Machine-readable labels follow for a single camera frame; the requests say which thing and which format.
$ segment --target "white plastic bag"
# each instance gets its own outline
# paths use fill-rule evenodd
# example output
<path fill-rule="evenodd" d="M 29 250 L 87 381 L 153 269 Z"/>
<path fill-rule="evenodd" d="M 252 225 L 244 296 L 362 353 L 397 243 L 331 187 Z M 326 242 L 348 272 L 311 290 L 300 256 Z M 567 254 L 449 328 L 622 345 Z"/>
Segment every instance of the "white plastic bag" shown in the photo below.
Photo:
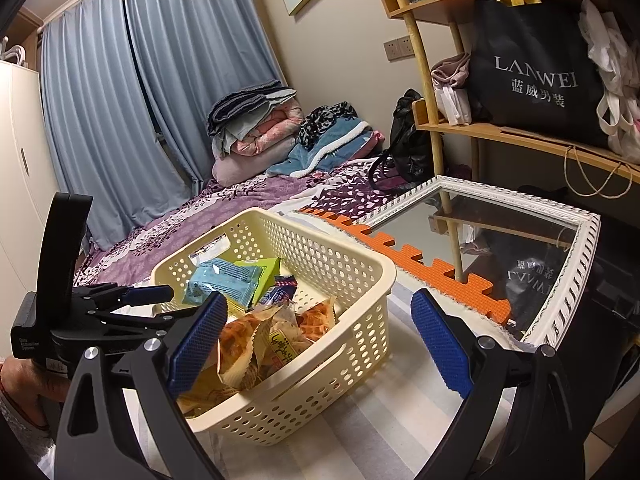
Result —
<path fill-rule="evenodd" d="M 596 110 L 600 129 L 609 136 L 613 152 L 640 164 L 637 53 L 626 43 L 613 13 L 600 14 L 590 0 L 582 2 L 579 25 L 589 44 L 589 58 L 598 66 L 605 87 Z"/>
<path fill-rule="evenodd" d="M 454 90 L 450 85 L 440 86 L 434 81 L 434 90 L 438 110 L 447 118 L 451 126 L 471 122 L 471 106 L 465 89 Z"/>

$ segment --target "wall socket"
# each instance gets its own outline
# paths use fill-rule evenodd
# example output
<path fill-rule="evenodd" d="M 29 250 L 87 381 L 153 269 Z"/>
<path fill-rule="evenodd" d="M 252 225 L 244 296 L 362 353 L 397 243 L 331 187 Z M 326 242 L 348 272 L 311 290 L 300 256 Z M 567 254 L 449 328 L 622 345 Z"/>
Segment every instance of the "wall socket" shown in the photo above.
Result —
<path fill-rule="evenodd" d="M 387 41 L 385 43 L 385 52 L 386 58 L 389 61 L 415 56 L 414 46 L 411 44 L 411 38 L 409 36 L 398 38 L 393 41 Z"/>

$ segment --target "curtain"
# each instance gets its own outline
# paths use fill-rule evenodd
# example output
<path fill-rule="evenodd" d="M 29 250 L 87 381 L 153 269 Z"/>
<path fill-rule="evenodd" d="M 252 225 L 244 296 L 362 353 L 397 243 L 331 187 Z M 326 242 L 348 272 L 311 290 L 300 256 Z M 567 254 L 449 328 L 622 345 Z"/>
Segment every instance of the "curtain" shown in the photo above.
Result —
<path fill-rule="evenodd" d="M 88 228 L 107 250 L 188 200 L 156 140 L 122 0 L 82 0 L 49 23 L 42 101 L 60 188 L 94 197 Z"/>
<path fill-rule="evenodd" d="M 211 178 L 212 105 L 280 78 L 252 0 L 125 0 L 134 53 L 162 134 L 198 193 Z"/>

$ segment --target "orange foam mat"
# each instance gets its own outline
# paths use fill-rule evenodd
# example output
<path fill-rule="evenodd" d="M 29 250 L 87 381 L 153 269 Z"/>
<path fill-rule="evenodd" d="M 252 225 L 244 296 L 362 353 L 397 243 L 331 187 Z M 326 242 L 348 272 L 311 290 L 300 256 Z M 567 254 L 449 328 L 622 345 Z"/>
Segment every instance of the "orange foam mat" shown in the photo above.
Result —
<path fill-rule="evenodd" d="M 388 256 L 398 267 L 411 273 L 419 280 L 489 317 L 496 323 L 505 325 L 509 320 L 511 315 L 509 300 L 490 298 L 488 294 L 491 293 L 494 284 L 481 276 L 470 274 L 466 283 L 457 282 L 455 269 L 451 264 L 436 258 L 431 267 L 426 266 L 422 262 L 421 250 L 411 245 L 405 245 L 399 251 L 392 249 L 391 247 L 396 244 L 393 237 L 385 233 L 370 236 L 371 227 L 364 224 L 353 224 L 348 216 L 337 215 L 321 209 L 301 209 L 300 212 L 323 218 L 335 227 L 356 237 L 374 251 Z"/>

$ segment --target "pink quilt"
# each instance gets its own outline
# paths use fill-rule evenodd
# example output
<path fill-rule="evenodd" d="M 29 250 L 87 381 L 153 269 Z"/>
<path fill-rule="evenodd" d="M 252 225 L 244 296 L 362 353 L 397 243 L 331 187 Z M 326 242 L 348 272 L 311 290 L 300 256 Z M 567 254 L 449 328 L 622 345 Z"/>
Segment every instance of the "pink quilt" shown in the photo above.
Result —
<path fill-rule="evenodd" d="M 237 140 L 231 150 L 239 155 L 257 155 L 282 139 L 297 134 L 304 120 L 305 115 L 298 102 L 289 99 L 266 116 L 244 140 Z"/>

